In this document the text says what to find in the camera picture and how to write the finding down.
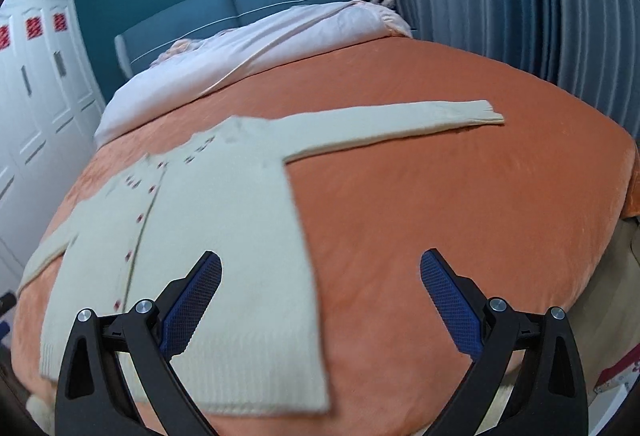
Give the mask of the cream knit cardigan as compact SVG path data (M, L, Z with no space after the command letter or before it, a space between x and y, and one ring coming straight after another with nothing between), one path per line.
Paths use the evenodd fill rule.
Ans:
M60 375L81 309L119 314L209 251L221 259L221 286L176 362L192 398L218 414L328 411L314 272L288 163L501 122L485 100L232 116L142 156L79 202L25 267L29 283L60 263L40 335L41 376Z

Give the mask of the orange velvet bedspread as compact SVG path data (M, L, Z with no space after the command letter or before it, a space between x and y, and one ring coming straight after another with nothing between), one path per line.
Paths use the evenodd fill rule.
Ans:
M224 435L407 435L435 419L470 363L422 286L424 251L438 248L484 293L544 312L576 302L616 224L638 214L636 142L582 100L459 49L372 40L246 78L110 142L55 220L145 153L231 115L479 99L506 122L290 166L316 268L332 409L213 418Z

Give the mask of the white wardrobe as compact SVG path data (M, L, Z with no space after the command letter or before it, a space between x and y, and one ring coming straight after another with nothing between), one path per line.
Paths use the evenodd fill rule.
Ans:
M1 289L14 291L94 153L105 104L74 0L1 5Z

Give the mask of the pale pink duvet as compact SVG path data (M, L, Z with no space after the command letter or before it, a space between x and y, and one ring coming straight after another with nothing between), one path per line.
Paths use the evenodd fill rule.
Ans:
M396 11L351 0L294 6L206 40L178 40L116 92L94 141L101 148L254 74L390 36L412 37Z

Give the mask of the blue upholstered headboard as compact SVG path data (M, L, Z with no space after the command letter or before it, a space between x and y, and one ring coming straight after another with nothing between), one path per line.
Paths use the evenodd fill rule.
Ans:
M204 40L299 5L349 0L184 0L114 37L117 61L129 80L177 40Z

